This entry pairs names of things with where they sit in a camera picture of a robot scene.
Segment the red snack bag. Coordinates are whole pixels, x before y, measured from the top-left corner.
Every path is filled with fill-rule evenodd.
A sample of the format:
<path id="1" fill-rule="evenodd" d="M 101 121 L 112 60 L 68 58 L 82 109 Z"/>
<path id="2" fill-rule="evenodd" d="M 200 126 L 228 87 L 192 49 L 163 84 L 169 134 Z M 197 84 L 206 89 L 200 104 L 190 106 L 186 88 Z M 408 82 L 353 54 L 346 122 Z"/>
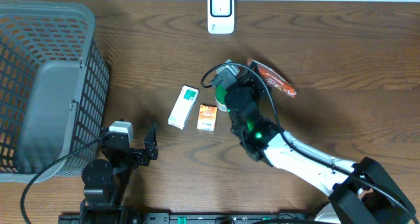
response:
<path id="1" fill-rule="evenodd" d="M 279 91 L 285 93 L 287 96 L 291 98 L 296 97 L 296 90 L 292 87 L 292 85 L 287 82 L 279 73 L 268 67 L 267 65 L 253 60 L 252 58 L 247 59 L 248 66 L 256 66 L 259 72 L 259 75 L 263 78 L 263 80 L 271 87 L 277 88 Z"/>

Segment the green lid jar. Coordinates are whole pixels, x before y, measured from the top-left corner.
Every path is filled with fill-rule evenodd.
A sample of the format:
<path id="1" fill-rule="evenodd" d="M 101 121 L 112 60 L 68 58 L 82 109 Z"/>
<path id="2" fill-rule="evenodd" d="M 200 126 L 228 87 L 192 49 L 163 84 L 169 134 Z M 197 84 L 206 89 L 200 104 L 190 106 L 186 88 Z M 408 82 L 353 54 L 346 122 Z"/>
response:
<path id="1" fill-rule="evenodd" d="M 215 90 L 215 100 L 216 100 L 217 108 L 223 112 L 228 111 L 225 100 L 224 100 L 226 94 L 227 94 L 226 90 L 221 85 L 218 86 Z"/>

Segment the white green carton box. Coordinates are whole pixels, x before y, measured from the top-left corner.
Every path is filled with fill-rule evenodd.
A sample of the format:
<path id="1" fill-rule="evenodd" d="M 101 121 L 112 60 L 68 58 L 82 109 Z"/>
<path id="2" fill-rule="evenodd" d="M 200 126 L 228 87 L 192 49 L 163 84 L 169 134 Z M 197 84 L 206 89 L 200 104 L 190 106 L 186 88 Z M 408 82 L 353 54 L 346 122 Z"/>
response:
<path id="1" fill-rule="evenodd" d="M 179 129 L 184 129 L 196 99 L 199 89 L 183 85 L 177 101 L 168 118 L 168 124 Z"/>

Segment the small orange box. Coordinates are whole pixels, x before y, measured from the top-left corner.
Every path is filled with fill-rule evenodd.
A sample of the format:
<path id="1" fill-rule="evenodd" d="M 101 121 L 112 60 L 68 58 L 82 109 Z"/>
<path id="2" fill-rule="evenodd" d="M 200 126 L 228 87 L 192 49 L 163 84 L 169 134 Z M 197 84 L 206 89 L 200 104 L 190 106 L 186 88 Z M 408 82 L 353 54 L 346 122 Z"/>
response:
<path id="1" fill-rule="evenodd" d="M 216 126 L 217 107 L 200 105 L 198 114 L 197 129 L 204 131 L 214 131 Z"/>

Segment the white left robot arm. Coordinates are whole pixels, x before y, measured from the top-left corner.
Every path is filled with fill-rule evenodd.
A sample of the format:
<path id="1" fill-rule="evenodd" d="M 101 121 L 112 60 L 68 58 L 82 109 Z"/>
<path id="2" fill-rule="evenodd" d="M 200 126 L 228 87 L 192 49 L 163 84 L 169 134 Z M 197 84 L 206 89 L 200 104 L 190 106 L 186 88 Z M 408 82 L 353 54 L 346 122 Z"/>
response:
<path id="1" fill-rule="evenodd" d="M 156 124 L 149 128 L 144 148 L 132 148 L 132 140 L 132 123 L 121 120 L 100 133 L 98 146 L 105 158 L 93 160 L 83 169 L 85 199 L 80 207 L 80 223 L 143 222 L 142 214 L 123 206 L 122 201 L 132 172 L 158 158 Z"/>

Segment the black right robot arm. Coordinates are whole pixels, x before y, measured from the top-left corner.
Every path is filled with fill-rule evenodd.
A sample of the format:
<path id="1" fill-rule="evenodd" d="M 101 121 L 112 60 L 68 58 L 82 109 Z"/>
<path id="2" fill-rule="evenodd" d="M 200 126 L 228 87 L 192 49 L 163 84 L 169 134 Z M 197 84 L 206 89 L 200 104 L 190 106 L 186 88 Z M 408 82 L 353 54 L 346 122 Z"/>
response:
<path id="1" fill-rule="evenodd" d="M 418 223 L 413 204 L 378 161 L 328 155 L 296 139 L 278 118 L 265 118 L 258 100 L 270 88 L 256 67 L 226 62 L 211 71 L 216 74 L 209 85 L 225 90 L 231 132 L 248 156 L 300 177 L 328 197 L 312 223 Z"/>

